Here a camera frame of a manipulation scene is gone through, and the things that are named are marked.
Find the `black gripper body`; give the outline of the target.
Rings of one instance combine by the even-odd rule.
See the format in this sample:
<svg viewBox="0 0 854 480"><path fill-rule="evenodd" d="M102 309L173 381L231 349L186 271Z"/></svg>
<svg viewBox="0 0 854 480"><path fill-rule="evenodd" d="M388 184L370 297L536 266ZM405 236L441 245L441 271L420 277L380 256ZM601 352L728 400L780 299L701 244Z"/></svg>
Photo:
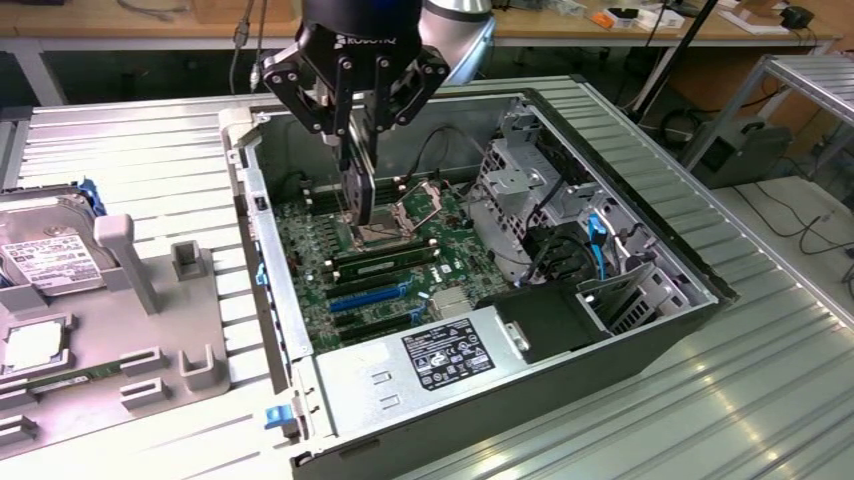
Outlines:
<svg viewBox="0 0 854 480"><path fill-rule="evenodd" d="M330 90L374 90L406 75L422 51L420 1L302 3L299 55Z"/></svg>

